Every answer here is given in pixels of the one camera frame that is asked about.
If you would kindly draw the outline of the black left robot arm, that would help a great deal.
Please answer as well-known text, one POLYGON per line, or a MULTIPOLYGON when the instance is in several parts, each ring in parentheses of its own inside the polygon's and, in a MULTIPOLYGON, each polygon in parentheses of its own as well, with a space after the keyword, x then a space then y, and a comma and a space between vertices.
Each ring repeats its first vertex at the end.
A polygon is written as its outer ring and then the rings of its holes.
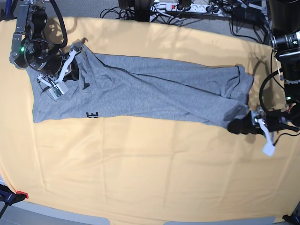
POLYGON ((271 41, 275 59, 281 67, 262 82, 259 91, 260 109, 250 111, 243 119, 234 119, 227 130, 233 134, 263 134, 258 121, 262 119, 269 132, 300 130, 300 2, 269 1, 272 21, 271 41), (266 84, 282 75, 287 110, 268 110, 263 101, 266 84))

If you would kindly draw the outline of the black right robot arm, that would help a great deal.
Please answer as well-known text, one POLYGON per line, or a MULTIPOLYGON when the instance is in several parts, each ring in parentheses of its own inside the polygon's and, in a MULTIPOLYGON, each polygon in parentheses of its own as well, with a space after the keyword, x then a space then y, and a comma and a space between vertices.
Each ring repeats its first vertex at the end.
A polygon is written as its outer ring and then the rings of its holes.
POLYGON ((13 33, 12 48, 9 60, 18 69, 31 69, 40 72, 42 78, 64 82, 79 80, 79 68, 76 59, 72 59, 63 72, 71 53, 63 53, 62 49, 67 46, 68 35, 62 14, 54 0, 50 1, 59 20, 63 40, 62 43, 54 44, 46 40, 44 29, 48 16, 44 0, 25 0, 20 6, 16 21, 16 29, 13 33))

